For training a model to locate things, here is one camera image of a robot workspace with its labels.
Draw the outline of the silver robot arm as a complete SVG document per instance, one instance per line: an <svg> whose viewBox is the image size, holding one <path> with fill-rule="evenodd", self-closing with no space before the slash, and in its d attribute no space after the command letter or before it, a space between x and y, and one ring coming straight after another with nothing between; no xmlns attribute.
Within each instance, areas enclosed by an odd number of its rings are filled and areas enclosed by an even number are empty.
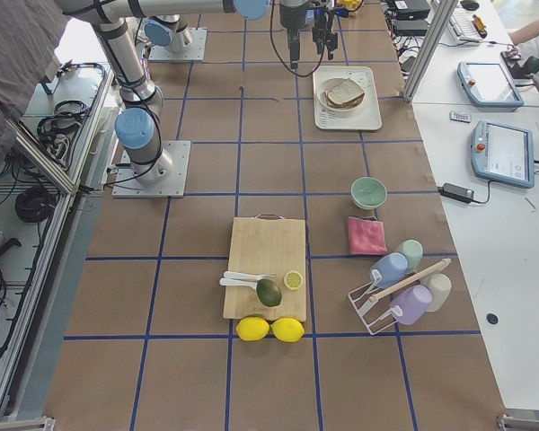
<svg viewBox="0 0 539 431"><path fill-rule="evenodd" d="M58 1L64 15L89 23L119 83L125 110L115 131L130 161L132 175L115 186L137 181L159 183L172 169L159 126L163 96L143 66L127 19L138 18L179 28L185 13L237 13L259 20L274 9L275 1Z"/></svg>

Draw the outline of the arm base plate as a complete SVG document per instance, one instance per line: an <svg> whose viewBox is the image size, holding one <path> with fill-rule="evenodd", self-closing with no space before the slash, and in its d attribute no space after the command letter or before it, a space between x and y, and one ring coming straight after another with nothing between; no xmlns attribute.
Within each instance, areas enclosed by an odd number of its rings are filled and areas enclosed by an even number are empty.
<svg viewBox="0 0 539 431"><path fill-rule="evenodd" d="M155 32L148 37L152 44L149 60L160 63L202 61L207 35L206 28L190 27L179 32Z"/></svg>
<svg viewBox="0 0 539 431"><path fill-rule="evenodd" d="M182 198L184 196L191 142L167 140L155 164L146 167L132 164L125 150L111 195L114 198Z"/></svg>

